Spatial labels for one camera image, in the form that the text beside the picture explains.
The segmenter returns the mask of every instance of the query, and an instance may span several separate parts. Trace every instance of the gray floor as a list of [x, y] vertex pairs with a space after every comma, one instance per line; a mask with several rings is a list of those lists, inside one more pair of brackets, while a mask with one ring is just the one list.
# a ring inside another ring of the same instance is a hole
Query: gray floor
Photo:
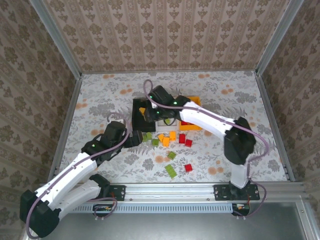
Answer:
[[226, 213], [69, 214], [45, 240], [304, 240], [294, 204], [266, 203], [255, 216]]

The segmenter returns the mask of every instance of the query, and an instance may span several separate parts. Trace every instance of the black bracket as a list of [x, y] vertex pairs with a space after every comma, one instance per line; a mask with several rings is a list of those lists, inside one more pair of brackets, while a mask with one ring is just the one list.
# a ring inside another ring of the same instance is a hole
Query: black bracket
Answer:
[[258, 186], [250, 182], [242, 189], [231, 183], [213, 185], [213, 189], [216, 201], [247, 201], [248, 198], [250, 201], [260, 200]]
[[110, 185], [107, 197], [115, 198], [117, 201], [124, 201], [126, 196], [125, 185]]

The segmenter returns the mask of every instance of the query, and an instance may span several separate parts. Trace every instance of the table surface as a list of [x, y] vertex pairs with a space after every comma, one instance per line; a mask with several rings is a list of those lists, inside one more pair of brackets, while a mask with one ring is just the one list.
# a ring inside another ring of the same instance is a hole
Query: table surface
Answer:
[[[199, 96], [205, 109], [219, 115], [246, 118], [252, 130], [261, 134], [270, 145], [268, 156], [251, 163], [252, 179], [287, 180], [253, 71], [83, 75], [60, 171], [86, 142], [104, 132], [110, 112], [122, 113], [131, 120], [133, 98], [144, 96], [146, 79], [151, 79], [154, 86], [162, 85], [173, 96]], [[160, 133], [152, 133], [153, 138]], [[123, 149], [111, 161], [104, 162], [97, 172], [112, 183], [228, 182], [231, 168], [223, 154], [223, 142], [204, 130], [183, 133], [193, 141], [192, 147], [179, 144], [178, 139], [170, 142], [169, 147], [162, 144], [154, 147], [151, 141], [143, 142], [137, 147]], [[166, 157], [170, 151], [177, 154], [174, 160]], [[263, 143], [257, 140], [249, 158], [263, 151]], [[177, 173], [173, 179], [165, 170], [168, 164]], [[192, 165], [192, 172], [185, 171], [186, 164]]]

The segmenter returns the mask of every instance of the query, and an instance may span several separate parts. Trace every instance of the small cube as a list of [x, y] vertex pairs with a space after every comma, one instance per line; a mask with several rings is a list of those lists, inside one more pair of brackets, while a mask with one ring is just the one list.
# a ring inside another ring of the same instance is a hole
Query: small cube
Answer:
[[160, 140], [160, 142], [163, 142], [165, 135], [164, 134], [160, 134], [158, 136], [158, 139]]
[[152, 134], [151, 132], [147, 132], [146, 133], [146, 139], [149, 141], [149, 140], [152, 140]]
[[171, 160], [173, 160], [173, 159], [175, 159], [175, 157], [177, 156], [177, 154], [175, 154], [173, 151], [171, 151], [169, 154], [168, 154], [168, 158], [169, 159], [171, 159]]
[[159, 139], [152, 139], [152, 146], [158, 147], [159, 146]]
[[142, 116], [144, 116], [146, 109], [145, 109], [144, 107], [140, 107], [140, 108], [139, 108], [139, 111], [140, 111], [140, 113], [142, 114]]
[[171, 131], [169, 135], [170, 141], [175, 141], [176, 140], [176, 132]]
[[147, 135], [142, 135], [142, 142], [148, 142]]
[[164, 120], [164, 122], [165, 122], [166, 124], [170, 124], [170, 123], [171, 123], [171, 120], [170, 120], [170, 118], [167, 118], [167, 119]]
[[187, 173], [192, 171], [192, 166], [191, 166], [191, 164], [184, 165], [184, 168], [185, 168], [185, 171], [186, 171]]
[[185, 140], [185, 145], [186, 145], [187, 147], [191, 148], [191, 146], [192, 146], [192, 140], [190, 140], [190, 139]]
[[170, 164], [165, 166], [164, 168], [167, 171], [167, 173], [169, 174], [170, 178], [173, 179], [175, 176], [177, 176], [176, 171], [174, 170], [174, 168]]
[[185, 144], [186, 143], [186, 135], [181, 133], [179, 134], [179, 143], [180, 144]]
[[163, 138], [162, 144], [163, 144], [164, 147], [169, 147], [169, 142], [170, 142], [170, 138], [165, 136]]

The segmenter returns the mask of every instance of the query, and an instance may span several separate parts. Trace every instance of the metal plate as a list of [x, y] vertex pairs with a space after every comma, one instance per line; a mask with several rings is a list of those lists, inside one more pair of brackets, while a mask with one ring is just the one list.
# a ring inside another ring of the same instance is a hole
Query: metal plate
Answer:
[[231, 194], [229, 184], [214, 185], [213, 188], [216, 201], [247, 201], [248, 196], [250, 197], [250, 200], [260, 200], [258, 186], [255, 184], [250, 184], [245, 189], [243, 188], [241, 190], [243, 191], [243, 194], [239, 197], [235, 197]]

